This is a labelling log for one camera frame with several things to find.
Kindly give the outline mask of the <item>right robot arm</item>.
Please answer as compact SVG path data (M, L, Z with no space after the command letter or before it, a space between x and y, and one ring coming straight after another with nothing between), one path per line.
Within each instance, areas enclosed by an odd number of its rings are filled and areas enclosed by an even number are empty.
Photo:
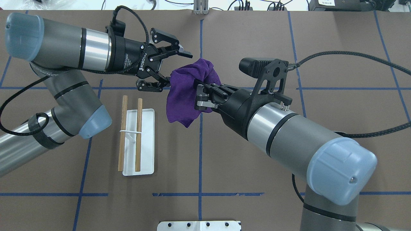
M291 98L269 89L194 82L194 108L211 108L226 126L307 183L301 231L393 231L358 223L358 199L375 154L358 142L289 110Z

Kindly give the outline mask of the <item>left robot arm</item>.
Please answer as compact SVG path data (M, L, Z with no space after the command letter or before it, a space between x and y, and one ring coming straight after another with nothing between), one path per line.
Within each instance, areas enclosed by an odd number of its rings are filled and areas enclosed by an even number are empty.
M160 74L163 59L178 55L192 58L179 40L167 32L145 26L145 41L124 37L125 23L117 20L119 8L105 32L11 13L6 19L5 43L10 56L29 62L39 80L7 99L6 105L38 83L44 83L57 106L36 113L16 129L1 125L1 176L79 135L88 139L107 129L112 119L82 74L136 76L140 91L161 92L170 79Z

